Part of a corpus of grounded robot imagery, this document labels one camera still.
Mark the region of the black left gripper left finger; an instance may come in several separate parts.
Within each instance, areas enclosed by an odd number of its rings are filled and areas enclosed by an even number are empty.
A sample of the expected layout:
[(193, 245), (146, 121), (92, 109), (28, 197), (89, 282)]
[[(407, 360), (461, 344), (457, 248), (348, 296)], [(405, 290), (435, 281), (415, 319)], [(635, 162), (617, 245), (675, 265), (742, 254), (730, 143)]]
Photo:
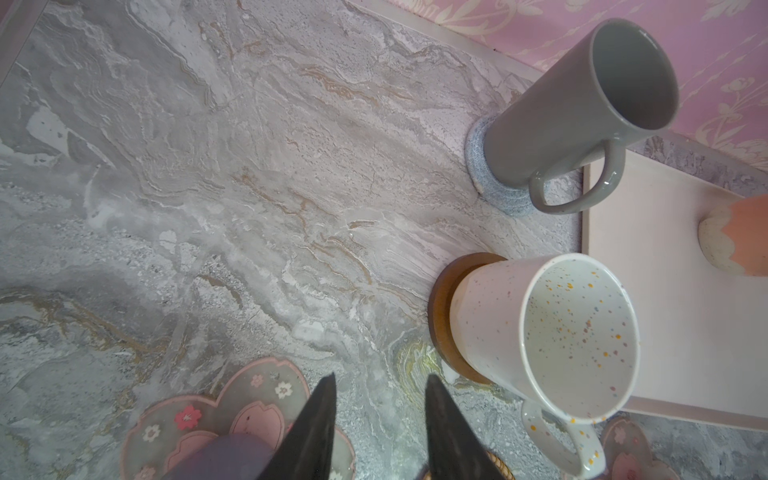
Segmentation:
[(336, 379), (331, 373), (318, 382), (258, 479), (327, 480), (332, 466), (336, 412)]

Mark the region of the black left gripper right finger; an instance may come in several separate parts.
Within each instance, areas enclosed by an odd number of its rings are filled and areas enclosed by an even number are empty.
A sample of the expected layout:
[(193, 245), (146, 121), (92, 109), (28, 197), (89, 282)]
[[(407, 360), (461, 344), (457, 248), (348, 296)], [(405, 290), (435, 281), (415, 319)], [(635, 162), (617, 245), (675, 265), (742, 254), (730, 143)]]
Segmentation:
[(432, 479), (504, 479), (435, 374), (426, 384), (425, 418)]

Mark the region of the pink flower coaster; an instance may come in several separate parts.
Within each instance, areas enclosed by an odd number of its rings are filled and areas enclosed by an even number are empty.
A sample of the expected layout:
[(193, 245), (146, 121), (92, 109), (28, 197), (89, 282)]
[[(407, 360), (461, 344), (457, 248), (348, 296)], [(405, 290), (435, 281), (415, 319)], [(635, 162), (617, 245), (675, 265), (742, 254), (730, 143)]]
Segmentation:
[[(160, 402), (128, 433), (121, 476), (162, 479), (213, 439), (230, 434), (256, 436), (274, 450), (274, 455), (314, 388), (290, 361), (267, 357), (239, 370), (216, 398), (185, 395)], [(354, 476), (353, 447), (335, 427), (328, 479)]]
[(611, 420), (601, 434), (601, 442), (606, 469), (599, 479), (680, 479), (669, 465), (654, 458), (642, 429), (631, 420)]

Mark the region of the purple ceramic mug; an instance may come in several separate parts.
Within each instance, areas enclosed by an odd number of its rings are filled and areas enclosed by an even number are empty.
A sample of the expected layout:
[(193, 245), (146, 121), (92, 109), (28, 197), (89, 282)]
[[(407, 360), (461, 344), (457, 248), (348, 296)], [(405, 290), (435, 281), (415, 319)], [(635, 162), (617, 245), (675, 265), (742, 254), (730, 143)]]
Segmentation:
[(213, 439), (166, 473), (162, 479), (255, 480), (274, 450), (263, 440), (247, 434)]

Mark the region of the brown round wooden coaster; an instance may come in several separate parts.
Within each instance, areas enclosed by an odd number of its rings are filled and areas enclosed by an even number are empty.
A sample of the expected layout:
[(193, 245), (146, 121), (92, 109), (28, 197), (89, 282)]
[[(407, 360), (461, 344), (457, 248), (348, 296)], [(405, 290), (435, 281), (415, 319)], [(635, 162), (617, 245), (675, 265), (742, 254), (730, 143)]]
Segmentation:
[(504, 261), (505, 258), (488, 252), (461, 256), (448, 264), (437, 277), (427, 304), (430, 337), (439, 356), (460, 376), (481, 385), (491, 381), (472, 368), (461, 356), (451, 334), (450, 305), (460, 282), (474, 270)]

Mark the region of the white speckled mug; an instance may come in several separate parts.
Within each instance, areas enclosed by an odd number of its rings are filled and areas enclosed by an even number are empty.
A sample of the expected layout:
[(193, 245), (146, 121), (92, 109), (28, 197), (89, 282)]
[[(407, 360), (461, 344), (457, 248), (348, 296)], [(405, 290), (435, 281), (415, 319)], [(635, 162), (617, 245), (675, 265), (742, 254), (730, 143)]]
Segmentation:
[(462, 279), (448, 313), (461, 358), (522, 398), (537, 448), (575, 478), (601, 475), (594, 426), (625, 405), (640, 363), (637, 317), (619, 279), (579, 253), (501, 260)]

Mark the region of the blue woven round coaster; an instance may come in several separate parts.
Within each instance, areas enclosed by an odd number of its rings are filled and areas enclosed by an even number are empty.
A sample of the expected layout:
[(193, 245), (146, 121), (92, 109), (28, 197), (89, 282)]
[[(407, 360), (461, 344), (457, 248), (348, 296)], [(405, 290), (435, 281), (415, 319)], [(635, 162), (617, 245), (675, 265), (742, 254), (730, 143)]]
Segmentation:
[(464, 144), (467, 171), (482, 199), (508, 216), (524, 217), (534, 211), (528, 190), (502, 184), (486, 161), (484, 139), (495, 118), (495, 115), (486, 115), (471, 126)]

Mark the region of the orange ceramic mug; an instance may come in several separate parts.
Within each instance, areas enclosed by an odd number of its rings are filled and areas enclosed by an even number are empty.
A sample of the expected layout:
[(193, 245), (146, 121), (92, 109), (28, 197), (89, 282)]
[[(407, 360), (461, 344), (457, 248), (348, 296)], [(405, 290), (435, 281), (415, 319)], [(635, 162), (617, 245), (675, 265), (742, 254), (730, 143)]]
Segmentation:
[(767, 276), (767, 195), (711, 211), (698, 226), (703, 255), (732, 275)]

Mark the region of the grey ceramic mug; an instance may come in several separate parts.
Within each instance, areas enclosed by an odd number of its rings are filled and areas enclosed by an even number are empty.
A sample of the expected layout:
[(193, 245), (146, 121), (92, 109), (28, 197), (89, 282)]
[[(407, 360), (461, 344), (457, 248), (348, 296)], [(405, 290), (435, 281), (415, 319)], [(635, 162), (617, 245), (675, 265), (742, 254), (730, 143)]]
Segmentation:
[[(639, 25), (615, 18), (597, 25), (511, 106), (484, 135), (486, 165), (501, 185), (527, 190), (547, 214), (572, 214), (618, 186), (628, 145), (673, 122), (679, 90), (661, 45)], [(564, 204), (545, 199), (547, 181), (603, 159), (597, 183)]]

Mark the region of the woven rattan round coaster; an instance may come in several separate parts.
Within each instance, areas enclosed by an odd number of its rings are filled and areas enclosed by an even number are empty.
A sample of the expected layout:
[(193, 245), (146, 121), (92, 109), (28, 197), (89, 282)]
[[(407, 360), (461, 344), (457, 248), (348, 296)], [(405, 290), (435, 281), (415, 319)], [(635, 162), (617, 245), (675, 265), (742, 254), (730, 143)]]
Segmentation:
[[(495, 465), (495, 467), (499, 470), (501, 475), (506, 480), (515, 480), (515, 476), (513, 475), (511, 469), (507, 466), (505, 462), (503, 462), (496, 454), (494, 454), (492, 451), (488, 450), (487, 455), (490, 458), (491, 462)], [(424, 470), (421, 473), (420, 476), (421, 480), (431, 480), (432, 475), (428, 470)]]

